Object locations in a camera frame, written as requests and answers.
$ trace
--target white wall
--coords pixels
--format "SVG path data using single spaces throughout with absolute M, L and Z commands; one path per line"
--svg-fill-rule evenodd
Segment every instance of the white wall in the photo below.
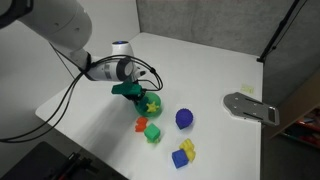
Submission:
M 107 56 L 110 43 L 130 40 L 139 33 L 135 0 L 80 0 L 93 22 L 86 50 Z M 15 22 L 0 30 L 0 138 L 25 132 L 42 121 L 34 112 L 72 78 L 46 40 Z M 40 141 L 65 154 L 80 147 L 57 131 L 24 144 L 0 143 L 0 177 Z

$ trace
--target table surface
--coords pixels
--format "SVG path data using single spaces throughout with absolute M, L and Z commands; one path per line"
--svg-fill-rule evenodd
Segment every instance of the table surface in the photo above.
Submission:
M 147 33 L 130 42 L 135 56 L 155 67 L 164 81 L 157 92 L 163 112 L 149 120 L 161 129 L 160 143 L 149 144 L 135 132 L 139 115 L 133 103 L 111 94 L 119 83 L 86 78 L 56 129 L 129 179 L 260 179 L 261 124 L 231 116 L 222 104 L 225 95 L 237 91 L 261 100 L 263 65 L 257 57 Z M 36 115 L 47 119 L 64 92 Z M 184 130 L 175 123 L 180 108 L 189 108 L 195 117 Z M 196 158 L 176 169 L 171 154 L 186 138 L 194 143 Z

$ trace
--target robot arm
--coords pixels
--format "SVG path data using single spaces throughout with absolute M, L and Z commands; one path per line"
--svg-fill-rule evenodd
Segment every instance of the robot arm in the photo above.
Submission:
M 76 0 L 0 0 L 0 28 L 15 20 L 48 40 L 80 71 L 86 71 L 90 80 L 124 81 L 145 74 L 134 63 L 121 60 L 90 69 L 91 62 L 99 59 L 83 49 L 90 39 L 92 23 Z M 112 55 L 133 56 L 128 42 L 115 42 L 112 49 Z

